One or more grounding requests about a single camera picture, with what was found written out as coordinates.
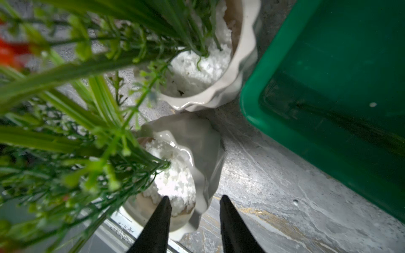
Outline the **pink flower pot front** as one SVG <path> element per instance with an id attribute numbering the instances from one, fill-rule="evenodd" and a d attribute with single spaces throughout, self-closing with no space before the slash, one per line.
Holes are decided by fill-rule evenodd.
<path id="1" fill-rule="evenodd" d="M 168 197 L 174 217 L 194 210 L 197 188 L 180 150 L 132 126 L 160 77 L 137 86 L 121 110 L 123 80 L 96 75 L 84 86 L 87 107 L 54 87 L 1 98 L 1 205 L 23 207 L 22 221 L 1 219 L 1 252 L 39 243 L 77 253 L 129 198 Z"/>

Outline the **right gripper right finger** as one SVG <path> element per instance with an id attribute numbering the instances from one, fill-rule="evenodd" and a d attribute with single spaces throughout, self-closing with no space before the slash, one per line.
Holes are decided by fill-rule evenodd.
<path id="1" fill-rule="evenodd" d="M 220 229 L 225 253 L 264 253 L 227 195 L 220 200 Z"/>

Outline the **green plastic tray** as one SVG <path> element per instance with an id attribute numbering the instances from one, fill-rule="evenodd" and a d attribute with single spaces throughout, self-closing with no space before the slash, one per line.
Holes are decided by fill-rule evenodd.
<path id="1" fill-rule="evenodd" d="M 405 220 L 404 1 L 297 1 L 240 108 L 264 134 Z"/>

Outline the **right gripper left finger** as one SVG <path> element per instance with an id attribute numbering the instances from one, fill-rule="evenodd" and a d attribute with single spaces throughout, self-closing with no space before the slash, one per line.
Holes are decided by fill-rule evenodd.
<path id="1" fill-rule="evenodd" d="M 166 253 L 172 207 L 164 196 L 143 231 L 127 253 Z"/>

